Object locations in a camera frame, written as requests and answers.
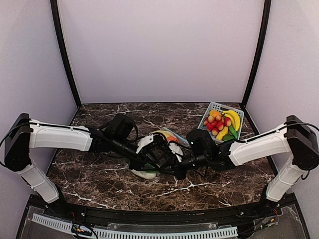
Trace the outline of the white toy radish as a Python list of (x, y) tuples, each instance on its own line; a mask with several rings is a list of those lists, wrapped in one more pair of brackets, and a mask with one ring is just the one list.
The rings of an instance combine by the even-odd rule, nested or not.
[(130, 171), (132, 173), (134, 173), (135, 175), (137, 175), (138, 177), (141, 177), (143, 179), (147, 179), (147, 180), (153, 180), (158, 176), (158, 173), (147, 173), (145, 171), (136, 171), (134, 169), (130, 169)]

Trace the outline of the clear zip bag blue zipper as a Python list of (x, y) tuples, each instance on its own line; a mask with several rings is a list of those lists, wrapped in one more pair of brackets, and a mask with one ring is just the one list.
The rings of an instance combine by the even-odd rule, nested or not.
[(163, 127), (159, 130), (153, 131), (152, 134), (154, 133), (162, 133), (166, 137), (167, 141), (176, 141), (184, 146), (189, 146), (189, 143), (185, 138), (181, 137), (167, 127)]

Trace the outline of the yellow toy mango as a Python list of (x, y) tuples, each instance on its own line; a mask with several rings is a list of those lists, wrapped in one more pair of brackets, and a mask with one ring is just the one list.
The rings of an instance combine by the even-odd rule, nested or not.
[(153, 135), (159, 135), (161, 136), (164, 140), (167, 140), (167, 132), (165, 130), (156, 130), (152, 132)]

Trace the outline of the green toy lettuce leaf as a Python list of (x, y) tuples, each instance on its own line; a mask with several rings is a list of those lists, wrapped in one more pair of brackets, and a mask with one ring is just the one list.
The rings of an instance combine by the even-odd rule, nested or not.
[(147, 173), (159, 173), (159, 166), (154, 166), (152, 164), (146, 164), (143, 170)]

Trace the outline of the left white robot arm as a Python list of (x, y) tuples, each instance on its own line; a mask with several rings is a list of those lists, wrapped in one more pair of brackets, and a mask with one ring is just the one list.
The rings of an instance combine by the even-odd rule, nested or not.
[(146, 148), (155, 141), (155, 135), (137, 136), (134, 140), (129, 140), (128, 136), (133, 129), (137, 129), (134, 121), (121, 114), (100, 127), (50, 124), (30, 119), (28, 114), (20, 114), (0, 142), (4, 146), (4, 161), (1, 166), (17, 173), (47, 204), (56, 204), (63, 201), (63, 194), (31, 159), (31, 149), (113, 151), (130, 160), (149, 163), (153, 157)]

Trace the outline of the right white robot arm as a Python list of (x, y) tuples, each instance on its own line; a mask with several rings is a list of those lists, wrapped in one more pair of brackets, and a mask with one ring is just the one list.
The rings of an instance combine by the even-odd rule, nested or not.
[(266, 186), (262, 199), (276, 203), (302, 177), (319, 165), (318, 127), (302, 122), (294, 115), (278, 127), (246, 140), (229, 140), (216, 144), (208, 132), (201, 129), (189, 135), (190, 153), (177, 153), (172, 171), (184, 179), (187, 170), (210, 166), (225, 171), (250, 161), (287, 153), (288, 159), (276, 177)]

